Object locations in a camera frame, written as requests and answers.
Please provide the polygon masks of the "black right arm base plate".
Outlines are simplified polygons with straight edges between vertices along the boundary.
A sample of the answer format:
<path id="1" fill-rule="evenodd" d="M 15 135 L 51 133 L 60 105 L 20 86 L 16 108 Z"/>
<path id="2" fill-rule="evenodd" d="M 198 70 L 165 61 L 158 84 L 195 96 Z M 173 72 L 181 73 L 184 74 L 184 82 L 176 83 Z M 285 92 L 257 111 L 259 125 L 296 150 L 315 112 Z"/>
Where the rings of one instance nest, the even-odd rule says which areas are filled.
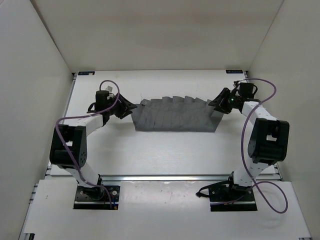
<path id="1" fill-rule="evenodd" d="M 252 190 L 235 190 L 230 180 L 199 189 L 198 198 L 209 198 L 211 212 L 255 212 L 258 210 Z"/>

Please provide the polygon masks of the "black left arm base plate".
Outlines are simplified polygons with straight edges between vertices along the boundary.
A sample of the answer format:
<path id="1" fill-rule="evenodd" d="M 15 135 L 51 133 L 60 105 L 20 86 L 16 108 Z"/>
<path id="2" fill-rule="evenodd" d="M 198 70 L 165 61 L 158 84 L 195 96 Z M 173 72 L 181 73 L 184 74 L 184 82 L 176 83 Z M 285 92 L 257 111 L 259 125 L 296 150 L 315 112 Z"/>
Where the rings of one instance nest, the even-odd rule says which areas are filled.
<path id="1" fill-rule="evenodd" d="M 111 210 L 119 208 L 120 185 L 105 185 L 109 194 L 104 193 L 100 188 L 87 188 L 78 185 L 75 192 L 73 208 L 75 210 Z"/>

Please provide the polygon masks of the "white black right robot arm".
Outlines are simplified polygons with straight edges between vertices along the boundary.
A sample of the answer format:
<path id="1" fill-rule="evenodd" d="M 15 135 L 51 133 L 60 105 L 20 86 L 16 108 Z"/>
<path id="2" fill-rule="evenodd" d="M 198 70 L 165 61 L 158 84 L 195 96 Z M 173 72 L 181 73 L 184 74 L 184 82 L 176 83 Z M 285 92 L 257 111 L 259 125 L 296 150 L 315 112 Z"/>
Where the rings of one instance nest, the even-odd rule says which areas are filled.
<path id="1" fill-rule="evenodd" d="M 253 125 L 248 141 L 245 158 L 241 148 L 243 168 L 232 172 L 228 185 L 224 187 L 224 195 L 229 200 L 236 200 L 247 191 L 253 180 L 266 168 L 282 162 L 287 155 L 290 124 L 272 116 L 263 106 L 262 100 L 255 98 L 258 87 L 253 83 L 234 82 L 234 89 L 225 87 L 220 94 L 209 103 L 217 112 L 229 114 L 237 109 L 246 117 L 241 132 L 241 143 L 244 143 L 248 123 Z"/>

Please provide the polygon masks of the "grey pleated skirt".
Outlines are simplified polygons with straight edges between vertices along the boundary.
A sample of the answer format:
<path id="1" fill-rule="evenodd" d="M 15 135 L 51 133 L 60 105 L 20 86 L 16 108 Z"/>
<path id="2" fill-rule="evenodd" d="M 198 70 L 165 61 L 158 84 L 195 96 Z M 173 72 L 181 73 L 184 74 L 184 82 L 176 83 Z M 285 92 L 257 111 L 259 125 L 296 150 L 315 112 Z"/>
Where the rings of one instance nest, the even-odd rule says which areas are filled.
<path id="1" fill-rule="evenodd" d="M 143 99 L 132 110 L 136 131 L 214 133 L 224 114 L 209 106 L 211 101 L 190 96 Z"/>

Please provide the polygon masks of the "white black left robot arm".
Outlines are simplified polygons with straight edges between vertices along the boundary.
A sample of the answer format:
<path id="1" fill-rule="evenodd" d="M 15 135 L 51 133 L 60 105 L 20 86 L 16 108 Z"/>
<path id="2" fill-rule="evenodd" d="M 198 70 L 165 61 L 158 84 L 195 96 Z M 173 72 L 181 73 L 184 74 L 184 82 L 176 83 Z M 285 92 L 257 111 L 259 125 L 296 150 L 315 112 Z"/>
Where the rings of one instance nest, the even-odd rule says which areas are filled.
<path id="1" fill-rule="evenodd" d="M 95 102 L 89 105 L 86 115 L 66 117 L 67 120 L 77 120 L 76 125 L 59 123 L 54 127 L 50 163 L 69 172 L 80 186 L 87 188 L 93 199 L 101 198 L 105 187 L 101 176 L 87 163 L 87 137 L 104 127 L 111 116 L 123 119 L 136 108 L 120 93 L 114 95 L 109 90 L 98 90 Z"/>

